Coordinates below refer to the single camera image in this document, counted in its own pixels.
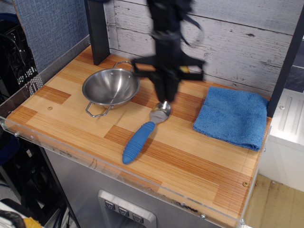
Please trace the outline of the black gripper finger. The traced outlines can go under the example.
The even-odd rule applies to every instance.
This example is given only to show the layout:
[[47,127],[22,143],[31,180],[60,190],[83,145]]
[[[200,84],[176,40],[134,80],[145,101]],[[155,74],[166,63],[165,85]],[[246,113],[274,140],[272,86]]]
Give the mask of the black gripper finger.
[[162,79],[156,79],[154,81],[155,91],[160,102],[164,102],[167,98],[166,83]]
[[180,82],[179,78],[166,79],[166,99],[169,102],[174,101],[175,95],[178,91],[179,82]]

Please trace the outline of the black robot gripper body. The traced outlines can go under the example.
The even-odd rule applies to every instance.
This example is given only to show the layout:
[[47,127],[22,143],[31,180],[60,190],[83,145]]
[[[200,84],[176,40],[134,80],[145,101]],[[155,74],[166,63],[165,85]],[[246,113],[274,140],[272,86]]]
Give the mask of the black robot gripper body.
[[[152,33],[155,41],[155,54],[153,56],[135,58],[131,60],[134,70],[138,74],[147,76],[148,72],[139,71],[136,64],[151,65],[156,69],[177,70],[178,78],[182,80],[202,81],[204,60],[187,56],[181,49],[181,33]],[[184,73],[180,67],[197,66],[200,73]]]

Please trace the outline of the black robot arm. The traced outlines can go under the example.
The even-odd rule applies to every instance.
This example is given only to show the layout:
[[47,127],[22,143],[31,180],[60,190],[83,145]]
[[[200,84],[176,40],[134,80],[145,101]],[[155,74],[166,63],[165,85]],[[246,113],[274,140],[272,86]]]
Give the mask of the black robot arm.
[[155,41],[155,55],[132,59],[136,64],[151,65],[154,71],[142,71],[134,67],[136,76],[147,77],[154,84],[160,102],[172,102],[181,80],[203,79],[203,73],[184,73],[181,67],[203,68],[204,60],[186,55],[181,49],[184,37],[181,21],[185,20],[201,29],[199,23],[187,14],[191,11],[190,0],[149,0],[148,7],[153,20],[151,36]]

